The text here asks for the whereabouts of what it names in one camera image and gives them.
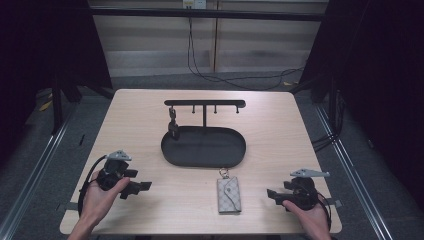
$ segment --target keychain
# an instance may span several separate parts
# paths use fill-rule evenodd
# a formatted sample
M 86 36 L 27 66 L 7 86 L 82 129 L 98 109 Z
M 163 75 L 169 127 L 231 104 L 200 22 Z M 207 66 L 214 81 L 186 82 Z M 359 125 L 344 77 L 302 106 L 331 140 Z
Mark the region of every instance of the keychain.
M 241 212 L 240 190 L 237 177 L 231 177 L 227 168 L 219 169 L 222 179 L 218 179 L 218 212 Z

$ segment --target gray carpet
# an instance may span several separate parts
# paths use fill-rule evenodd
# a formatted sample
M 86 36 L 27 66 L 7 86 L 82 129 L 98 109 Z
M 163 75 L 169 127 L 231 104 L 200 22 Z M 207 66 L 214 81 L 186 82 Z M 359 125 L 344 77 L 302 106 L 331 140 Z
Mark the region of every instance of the gray carpet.
M 228 79 L 276 74 L 279 73 L 222 73 L 218 75 Z M 282 81 L 287 84 L 296 82 L 300 74 L 301 72 L 291 74 L 284 77 Z M 293 86 L 279 84 L 279 81 L 279 78 L 248 79 L 232 80 L 231 83 L 250 90 L 263 90 L 278 84 L 269 91 L 287 91 Z M 113 85 L 115 90 L 119 88 L 247 90 L 222 81 L 206 81 L 192 74 L 115 78 Z M 66 236 L 59 232 L 64 213 L 57 209 L 60 204 L 69 201 L 110 104 L 110 100 L 86 88 L 81 88 L 81 92 L 83 99 L 76 106 L 76 112 L 35 190 L 13 239 L 66 239 Z M 309 91 L 299 92 L 295 97 L 311 140 L 325 135 L 315 106 L 310 101 Z M 40 97 L 38 106 L 43 102 L 44 97 Z M 71 109 L 69 105 L 71 104 L 64 101 L 65 115 Z M 51 107 L 45 112 L 39 112 L 36 108 L 24 127 L 20 145 L 13 151 L 5 168 L 1 170 L 1 221 L 13 206 L 20 189 L 25 185 L 26 179 L 49 141 L 52 122 Z M 378 150 L 369 147 L 367 137 L 348 112 L 345 114 L 341 139 L 376 206 L 385 218 L 393 238 L 422 239 L 423 213 L 387 169 Z M 343 206 L 338 208 L 343 230 L 335 236 L 339 239 L 378 239 L 332 146 L 318 152 L 317 157 L 323 171 L 329 171 L 332 174 L 331 178 L 326 180 L 333 197 L 340 199 L 343 203 Z M 133 236 L 100 236 L 99 238 L 133 239 Z M 304 238 L 296 235 L 282 236 L 282 239 Z

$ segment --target jewelry holder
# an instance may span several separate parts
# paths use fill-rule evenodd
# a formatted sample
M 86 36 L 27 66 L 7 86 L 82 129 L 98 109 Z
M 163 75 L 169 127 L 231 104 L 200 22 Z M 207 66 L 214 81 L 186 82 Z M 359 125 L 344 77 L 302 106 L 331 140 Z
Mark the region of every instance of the jewelry holder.
M 235 106 L 236 113 L 244 108 L 244 100 L 166 100 L 170 106 L 171 121 L 161 142 L 165 159 L 173 165 L 184 167 L 230 168 L 239 164 L 246 152 L 246 141 L 234 129 L 208 127 L 207 106 Z M 203 126 L 178 126 L 175 106 L 203 106 Z

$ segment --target electrical outlet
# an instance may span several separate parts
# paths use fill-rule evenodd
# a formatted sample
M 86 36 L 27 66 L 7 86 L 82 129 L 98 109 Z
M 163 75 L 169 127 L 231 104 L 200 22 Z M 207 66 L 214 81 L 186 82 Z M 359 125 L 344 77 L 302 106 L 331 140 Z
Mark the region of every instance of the electrical outlet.
M 194 9 L 194 0 L 183 0 L 184 9 Z
M 206 0 L 194 0 L 195 9 L 206 9 Z

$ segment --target wooden tabletop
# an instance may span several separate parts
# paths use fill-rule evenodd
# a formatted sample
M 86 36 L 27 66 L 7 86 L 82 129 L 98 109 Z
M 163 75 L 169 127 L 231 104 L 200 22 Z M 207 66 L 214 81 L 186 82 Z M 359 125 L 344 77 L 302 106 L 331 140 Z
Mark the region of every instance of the wooden tabletop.
M 220 215 L 217 203 L 219 169 L 177 167 L 168 163 L 161 140 L 170 121 L 165 100 L 242 99 L 246 107 L 209 107 L 208 126 L 232 128 L 246 140 L 243 161 L 229 170 L 239 181 L 240 214 Z M 178 106 L 180 126 L 202 126 L 202 108 Z M 139 171 L 133 181 L 152 181 L 149 191 L 117 198 L 96 234 L 284 234 L 303 232 L 297 218 L 275 205 L 266 189 L 284 192 L 283 181 L 300 168 L 321 171 L 295 99 L 290 93 L 247 91 L 140 90 L 116 92 L 96 142 L 75 188 L 71 202 L 93 163 L 101 156 L 124 150 L 132 157 L 129 169 Z M 100 170 L 104 163 L 97 167 Z M 324 178 L 314 178 L 325 197 L 330 193 Z M 341 231 L 332 207 L 331 232 Z M 72 231 L 77 211 L 68 210 L 60 230 Z

